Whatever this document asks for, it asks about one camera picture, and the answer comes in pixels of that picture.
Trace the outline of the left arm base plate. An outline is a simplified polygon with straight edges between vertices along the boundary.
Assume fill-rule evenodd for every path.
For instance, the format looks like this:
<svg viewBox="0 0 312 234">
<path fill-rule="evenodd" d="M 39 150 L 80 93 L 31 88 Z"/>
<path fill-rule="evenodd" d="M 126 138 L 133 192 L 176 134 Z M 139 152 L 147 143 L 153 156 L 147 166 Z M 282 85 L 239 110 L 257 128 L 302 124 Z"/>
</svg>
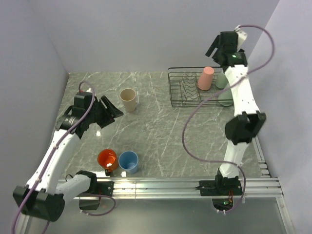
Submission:
<svg viewBox="0 0 312 234">
<path fill-rule="evenodd" d="M 116 207 L 116 200 L 113 198 L 114 182 L 98 182 L 93 190 L 85 191 L 75 197 L 78 200 L 78 207 L 83 212 L 105 210 L 105 213 Z"/>
</svg>

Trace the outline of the salmon pink plastic cup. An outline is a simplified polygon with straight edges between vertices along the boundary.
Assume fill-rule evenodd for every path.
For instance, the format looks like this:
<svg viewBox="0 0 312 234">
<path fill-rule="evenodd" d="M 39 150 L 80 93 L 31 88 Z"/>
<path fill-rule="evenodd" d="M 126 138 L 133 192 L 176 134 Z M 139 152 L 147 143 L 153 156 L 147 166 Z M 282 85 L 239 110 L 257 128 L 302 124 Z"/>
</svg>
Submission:
<svg viewBox="0 0 312 234">
<path fill-rule="evenodd" d="M 214 76 L 214 69 L 212 67 L 205 67 L 200 75 L 197 86 L 200 90 L 207 91 L 210 89 Z"/>
</svg>

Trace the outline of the small light green cup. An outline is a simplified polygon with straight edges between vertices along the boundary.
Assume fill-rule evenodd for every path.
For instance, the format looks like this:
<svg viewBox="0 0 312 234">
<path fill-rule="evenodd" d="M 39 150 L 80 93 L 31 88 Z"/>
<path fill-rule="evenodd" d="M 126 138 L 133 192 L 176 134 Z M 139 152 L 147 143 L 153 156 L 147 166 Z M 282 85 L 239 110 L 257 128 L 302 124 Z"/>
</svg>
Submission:
<svg viewBox="0 0 312 234">
<path fill-rule="evenodd" d="M 215 79 L 215 86 L 218 89 L 224 89 L 228 84 L 228 80 L 224 73 L 218 73 Z"/>
</svg>

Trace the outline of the tall green plastic cup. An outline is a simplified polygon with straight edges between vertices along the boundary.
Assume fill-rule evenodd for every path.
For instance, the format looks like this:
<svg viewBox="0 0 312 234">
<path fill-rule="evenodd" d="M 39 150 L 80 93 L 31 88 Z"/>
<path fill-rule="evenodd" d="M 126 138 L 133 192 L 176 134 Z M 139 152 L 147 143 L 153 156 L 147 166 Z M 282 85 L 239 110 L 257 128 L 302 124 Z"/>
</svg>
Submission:
<svg viewBox="0 0 312 234">
<path fill-rule="evenodd" d="M 222 106 L 228 107 L 234 104 L 231 90 L 224 91 L 218 96 L 218 102 Z"/>
</svg>

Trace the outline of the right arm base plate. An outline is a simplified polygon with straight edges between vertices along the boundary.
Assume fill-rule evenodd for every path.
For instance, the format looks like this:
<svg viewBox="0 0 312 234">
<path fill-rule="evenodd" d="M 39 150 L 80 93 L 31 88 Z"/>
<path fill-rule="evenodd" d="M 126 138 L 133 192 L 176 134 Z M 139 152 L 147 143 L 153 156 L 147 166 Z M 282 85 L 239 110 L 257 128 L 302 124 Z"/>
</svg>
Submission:
<svg viewBox="0 0 312 234">
<path fill-rule="evenodd" d="M 234 196 L 243 195 L 239 180 L 217 181 L 201 180 L 196 187 L 201 196 L 211 196 L 216 211 L 228 212 L 234 207 Z"/>
</svg>

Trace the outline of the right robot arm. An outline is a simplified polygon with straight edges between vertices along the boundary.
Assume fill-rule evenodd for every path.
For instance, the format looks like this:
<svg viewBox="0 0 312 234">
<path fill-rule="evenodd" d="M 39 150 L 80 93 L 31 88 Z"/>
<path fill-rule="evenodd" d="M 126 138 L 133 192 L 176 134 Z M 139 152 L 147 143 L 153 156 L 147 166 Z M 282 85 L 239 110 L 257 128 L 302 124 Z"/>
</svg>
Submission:
<svg viewBox="0 0 312 234">
<path fill-rule="evenodd" d="M 248 63 L 241 49 L 246 38 L 247 34 L 239 29 L 221 32 L 206 52 L 223 69 L 234 102 L 234 117 L 225 125 L 228 144 L 224 162 L 213 185 L 217 195 L 242 194 L 238 165 L 266 120 L 254 100 L 247 75 Z"/>
</svg>

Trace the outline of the beige plastic cup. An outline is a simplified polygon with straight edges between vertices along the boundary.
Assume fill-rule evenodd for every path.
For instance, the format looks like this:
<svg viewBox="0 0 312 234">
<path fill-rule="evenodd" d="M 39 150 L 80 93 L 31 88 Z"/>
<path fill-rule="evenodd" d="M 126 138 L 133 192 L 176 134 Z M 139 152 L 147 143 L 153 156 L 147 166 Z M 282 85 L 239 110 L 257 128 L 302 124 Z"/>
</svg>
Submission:
<svg viewBox="0 0 312 234">
<path fill-rule="evenodd" d="M 131 88 L 123 89 L 120 92 L 120 99 L 127 112 L 133 112 L 136 109 L 137 105 L 136 97 L 137 93 L 135 92 L 135 90 Z"/>
</svg>

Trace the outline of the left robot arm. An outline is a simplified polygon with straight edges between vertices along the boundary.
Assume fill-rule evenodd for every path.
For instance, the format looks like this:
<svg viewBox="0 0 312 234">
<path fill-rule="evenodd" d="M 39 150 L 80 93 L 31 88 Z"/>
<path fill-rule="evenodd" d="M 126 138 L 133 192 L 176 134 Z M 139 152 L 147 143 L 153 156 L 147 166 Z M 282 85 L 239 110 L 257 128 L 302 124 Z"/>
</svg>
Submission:
<svg viewBox="0 0 312 234">
<path fill-rule="evenodd" d="M 104 128 L 123 116 L 106 96 L 77 92 L 73 105 L 58 119 L 52 142 L 33 176 L 24 187 L 17 186 L 13 198 L 24 215 L 57 221 L 69 201 L 80 194 L 98 195 L 97 175 L 79 171 L 63 185 L 58 180 L 75 146 L 91 124 Z"/>
</svg>

